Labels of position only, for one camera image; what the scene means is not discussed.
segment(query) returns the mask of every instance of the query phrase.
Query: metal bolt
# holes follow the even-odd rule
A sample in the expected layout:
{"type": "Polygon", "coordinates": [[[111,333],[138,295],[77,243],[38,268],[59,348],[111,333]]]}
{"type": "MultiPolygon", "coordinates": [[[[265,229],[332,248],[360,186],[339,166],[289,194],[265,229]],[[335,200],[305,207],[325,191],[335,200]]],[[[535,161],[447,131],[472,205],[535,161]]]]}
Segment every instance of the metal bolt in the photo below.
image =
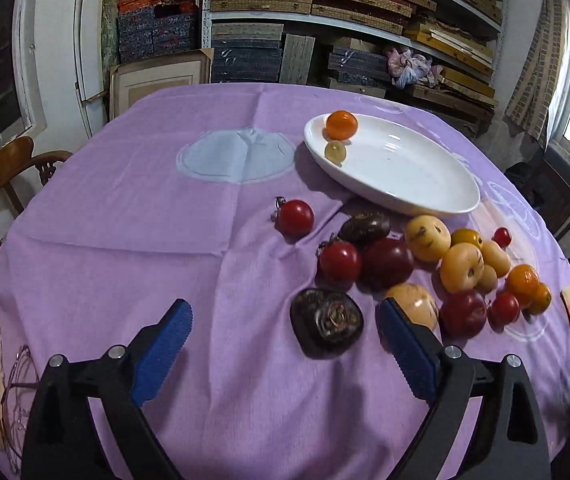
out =
{"type": "Polygon", "coordinates": [[[512,354],[507,356],[507,364],[512,368],[518,368],[521,364],[523,364],[523,361],[521,361],[520,357],[517,355],[512,354]]]}
{"type": "Polygon", "coordinates": [[[463,351],[457,346],[450,345],[445,348],[445,355],[451,359],[458,359],[463,354],[463,351]]]}
{"type": "Polygon", "coordinates": [[[49,358],[49,366],[58,368],[61,364],[63,364],[63,356],[60,354],[53,355],[49,358]]]}
{"type": "Polygon", "coordinates": [[[110,348],[110,350],[107,352],[107,355],[112,359],[120,359],[123,357],[123,355],[125,355],[125,352],[126,348],[124,346],[116,345],[110,348]]]}

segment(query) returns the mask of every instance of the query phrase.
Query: orange tomato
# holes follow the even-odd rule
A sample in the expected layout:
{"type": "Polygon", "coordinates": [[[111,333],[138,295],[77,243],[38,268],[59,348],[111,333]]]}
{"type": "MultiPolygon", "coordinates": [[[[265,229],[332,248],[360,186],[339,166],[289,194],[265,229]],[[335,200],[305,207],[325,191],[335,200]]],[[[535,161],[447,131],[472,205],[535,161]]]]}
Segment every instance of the orange tomato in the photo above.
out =
{"type": "Polygon", "coordinates": [[[527,307],[527,312],[537,316],[542,314],[548,309],[549,305],[552,303],[552,291],[545,283],[539,283],[536,293],[532,298],[531,305],[527,307]]]}
{"type": "Polygon", "coordinates": [[[347,140],[356,133],[358,120],[353,114],[339,110],[327,117],[325,129],[331,139],[347,140]]]}
{"type": "Polygon", "coordinates": [[[516,296],[521,308],[527,308],[534,299],[539,284],[536,269],[531,265],[520,264],[510,270],[505,289],[516,296]]]}

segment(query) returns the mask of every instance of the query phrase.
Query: chair back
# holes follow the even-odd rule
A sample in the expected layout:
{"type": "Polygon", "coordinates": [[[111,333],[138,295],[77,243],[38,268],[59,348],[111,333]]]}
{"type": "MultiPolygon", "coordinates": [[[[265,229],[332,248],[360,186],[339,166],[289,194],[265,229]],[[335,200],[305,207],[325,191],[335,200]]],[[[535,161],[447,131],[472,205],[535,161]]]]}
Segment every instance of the chair back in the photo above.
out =
{"type": "Polygon", "coordinates": [[[34,141],[29,136],[12,140],[0,149],[0,188],[4,187],[19,168],[24,168],[31,160],[34,141]]]}

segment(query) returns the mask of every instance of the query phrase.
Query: cherry tomato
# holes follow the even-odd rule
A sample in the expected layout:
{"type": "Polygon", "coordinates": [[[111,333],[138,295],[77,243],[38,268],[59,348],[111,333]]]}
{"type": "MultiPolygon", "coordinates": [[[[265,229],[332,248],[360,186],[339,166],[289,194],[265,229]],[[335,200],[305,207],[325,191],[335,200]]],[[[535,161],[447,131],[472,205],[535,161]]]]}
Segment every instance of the cherry tomato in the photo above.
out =
{"type": "Polygon", "coordinates": [[[284,235],[295,238],[307,236],[314,227],[314,212],[307,202],[302,200],[285,201],[278,197],[276,216],[276,229],[284,235]]]}
{"type": "Polygon", "coordinates": [[[503,292],[496,296],[490,308],[489,316],[495,325],[505,326],[516,321],[519,313],[520,304],[516,296],[510,292],[503,292]]]}
{"type": "Polygon", "coordinates": [[[360,276],[362,260],[357,248],[349,242],[332,240],[321,248],[318,261],[328,282],[348,287],[360,276]]]}
{"type": "Polygon", "coordinates": [[[510,230],[507,229],[506,227],[499,227],[498,229],[496,229],[496,232],[494,233],[492,240],[494,240],[494,242],[500,245],[501,248],[503,249],[505,247],[508,247],[508,245],[511,244],[510,230]]]}

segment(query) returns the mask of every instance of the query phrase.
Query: picture frame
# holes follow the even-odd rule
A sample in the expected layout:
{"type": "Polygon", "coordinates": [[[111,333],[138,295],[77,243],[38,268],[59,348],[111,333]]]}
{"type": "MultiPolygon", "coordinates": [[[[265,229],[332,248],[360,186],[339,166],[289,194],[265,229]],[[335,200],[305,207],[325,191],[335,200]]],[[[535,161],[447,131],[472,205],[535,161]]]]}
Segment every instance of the picture frame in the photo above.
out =
{"type": "Polygon", "coordinates": [[[114,67],[111,71],[110,121],[157,90],[209,83],[213,58],[212,48],[201,48],[114,67]]]}

